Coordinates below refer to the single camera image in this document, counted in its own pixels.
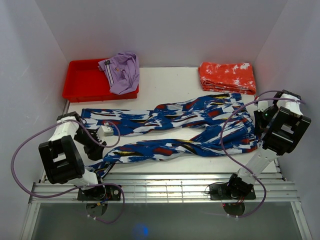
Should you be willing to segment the blue white red patterned trousers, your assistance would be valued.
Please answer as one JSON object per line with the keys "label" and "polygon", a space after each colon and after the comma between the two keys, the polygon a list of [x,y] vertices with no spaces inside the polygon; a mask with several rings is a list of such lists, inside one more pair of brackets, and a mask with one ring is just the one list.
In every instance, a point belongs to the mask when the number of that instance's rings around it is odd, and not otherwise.
{"label": "blue white red patterned trousers", "polygon": [[[157,104],[164,103],[163,99],[155,97],[153,99],[142,100],[140,98],[131,100],[114,100],[104,102],[85,102],[73,103],[69,108],[70,111],[77,111],[79,114],[82,109],[148,109],[154,108]],[[178,128],[166,131],[152,131],[150,133],[122,137],[119,145],[135,143],[143,140],[162,140],[162,139],[182,139],[190,140],[201,132],[196,128]],[[219,157],[200,157],[191,154],[169,159],[162,162],[146,160],[139,163],[117,163],[110,174],[232,174],[237,172],[240,166],[230,160],[227,156]]]}

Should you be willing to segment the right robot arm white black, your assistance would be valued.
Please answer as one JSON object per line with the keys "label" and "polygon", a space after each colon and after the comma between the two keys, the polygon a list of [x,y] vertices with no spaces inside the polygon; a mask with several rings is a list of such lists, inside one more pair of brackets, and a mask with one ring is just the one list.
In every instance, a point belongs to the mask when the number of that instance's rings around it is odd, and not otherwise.
{"label": "right robot arm white black", "polygon": [[257,177],[277,157],[291,153],[312,122],[300,110],[301,96],[288,90],[277,91],[271,106],[267,100],[256,102],[254,135],[260,146],[226,184],[225,193],[232,199],[252,193]]}

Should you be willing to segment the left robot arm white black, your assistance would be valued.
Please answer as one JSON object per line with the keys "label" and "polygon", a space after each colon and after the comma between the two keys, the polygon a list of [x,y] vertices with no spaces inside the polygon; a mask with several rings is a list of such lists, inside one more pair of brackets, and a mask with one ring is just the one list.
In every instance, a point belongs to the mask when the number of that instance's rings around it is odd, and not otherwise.
{"label": "left robot arm white black", "polygon": [[100,184],[99,177],[85,169],[82,157],[75,142],[83,145],[84,152],[93,161],[102,159],[107,143],[100,140],[96,130],[84,130],[79,123],[83,120],[73,111],[57,117],[52,137],[38,147],[46,176],[51,184],[73,184],[84,186],[88,193],[100,200],[106,195],[106,187]]}

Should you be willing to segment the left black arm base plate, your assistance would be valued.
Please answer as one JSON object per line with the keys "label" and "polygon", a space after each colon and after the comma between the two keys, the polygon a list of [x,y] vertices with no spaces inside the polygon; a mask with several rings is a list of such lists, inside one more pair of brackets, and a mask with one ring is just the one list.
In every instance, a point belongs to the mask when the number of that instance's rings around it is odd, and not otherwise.
{"label": "left black arm base plate", "polygon": [[119,201],[121,199],[121,185],[106,184],[80,188],[77,194],[78,201]]}

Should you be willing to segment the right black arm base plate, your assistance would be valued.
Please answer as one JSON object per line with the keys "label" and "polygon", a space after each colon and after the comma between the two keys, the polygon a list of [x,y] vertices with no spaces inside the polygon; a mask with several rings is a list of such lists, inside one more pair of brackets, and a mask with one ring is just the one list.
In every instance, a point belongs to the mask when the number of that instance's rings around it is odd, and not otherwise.
{"label": "right black arm base plate", "polygon": [[210,196],[211,200],[255,200],[256,194],[252,190],[247,196],[240,195],[239,193],[231,193],[227,190],[226,182],[214,182],[209,184],[204,193]]}

